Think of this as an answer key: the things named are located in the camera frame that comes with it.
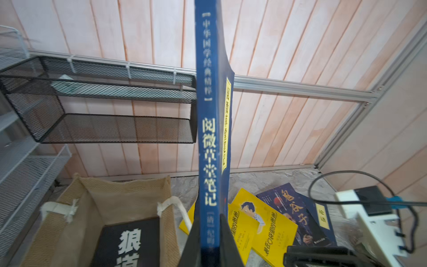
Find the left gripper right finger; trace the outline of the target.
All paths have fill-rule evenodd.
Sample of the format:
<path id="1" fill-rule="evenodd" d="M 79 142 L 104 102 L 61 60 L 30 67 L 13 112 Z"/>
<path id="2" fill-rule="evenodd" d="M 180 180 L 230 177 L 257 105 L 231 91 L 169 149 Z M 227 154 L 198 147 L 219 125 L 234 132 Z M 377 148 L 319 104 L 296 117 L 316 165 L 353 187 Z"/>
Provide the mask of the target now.
<path id="1" fill-rule="evenodd" d="M 220 215 L 220 224 L 219 267 L 244 267 L 224 214 Z"/>

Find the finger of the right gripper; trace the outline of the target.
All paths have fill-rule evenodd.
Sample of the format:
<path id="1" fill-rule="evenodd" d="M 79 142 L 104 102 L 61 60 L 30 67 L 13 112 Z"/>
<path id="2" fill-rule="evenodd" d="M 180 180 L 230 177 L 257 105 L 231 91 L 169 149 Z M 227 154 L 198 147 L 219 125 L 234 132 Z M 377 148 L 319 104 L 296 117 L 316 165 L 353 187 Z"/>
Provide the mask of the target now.
<path id="1" fill-rule="evenodd" d="M 285 267 L 366 267 L 367 263 L 345 247 L 288 247 Z"/>

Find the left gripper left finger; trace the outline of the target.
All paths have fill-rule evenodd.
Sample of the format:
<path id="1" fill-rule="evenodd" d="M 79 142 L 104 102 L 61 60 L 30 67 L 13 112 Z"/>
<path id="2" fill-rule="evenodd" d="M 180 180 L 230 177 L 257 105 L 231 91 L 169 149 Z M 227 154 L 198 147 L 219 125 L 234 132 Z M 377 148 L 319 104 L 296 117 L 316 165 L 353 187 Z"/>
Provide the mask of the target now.
<path id="1" fill-rule="evenodd" d="M 196 217 L 184 247 L 178 267 L 200 267 L 201 247 L 200 247 L 200 218 Z"/>

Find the black wolf book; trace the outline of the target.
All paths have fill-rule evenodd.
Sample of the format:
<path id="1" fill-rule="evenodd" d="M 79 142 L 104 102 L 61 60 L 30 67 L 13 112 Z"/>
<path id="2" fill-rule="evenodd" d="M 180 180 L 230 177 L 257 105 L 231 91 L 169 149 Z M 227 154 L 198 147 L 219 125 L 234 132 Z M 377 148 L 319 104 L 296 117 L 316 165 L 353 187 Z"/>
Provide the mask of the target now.
<path id="1" fill-rule="evenodd" d="M 159 265 L 159 217 L 103 227 L 90 264 L 92 267 L 158 267 Z"/>

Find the brown canvas tote bag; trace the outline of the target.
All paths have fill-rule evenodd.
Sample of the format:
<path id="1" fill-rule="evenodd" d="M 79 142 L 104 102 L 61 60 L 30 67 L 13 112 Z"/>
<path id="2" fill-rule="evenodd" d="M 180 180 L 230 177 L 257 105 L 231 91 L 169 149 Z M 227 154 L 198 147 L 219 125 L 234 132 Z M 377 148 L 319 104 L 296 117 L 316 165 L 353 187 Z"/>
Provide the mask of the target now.
<path id="1" fill-rule="evenodd" d="M 57 203 L 76 213 L 68 222 L 50 212 L 21 263 L 23 267 L 87 267 L 104 226 L 157 216 L 159 203 L 172 196 L 171 178 L 111 182 L 76 176 Z"/>

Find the blue book bottom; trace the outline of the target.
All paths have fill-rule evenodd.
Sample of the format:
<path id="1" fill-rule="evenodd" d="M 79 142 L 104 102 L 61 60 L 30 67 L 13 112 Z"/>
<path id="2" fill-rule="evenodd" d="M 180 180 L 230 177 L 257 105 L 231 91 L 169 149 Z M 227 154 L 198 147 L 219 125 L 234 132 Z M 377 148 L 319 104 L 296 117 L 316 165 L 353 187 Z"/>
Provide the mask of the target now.
<path id="1" fill-rule="evenodd" d="M 221 1 L 195 1 L 199 196 L 228 201 L 235 74 L 226 53 Z"/>

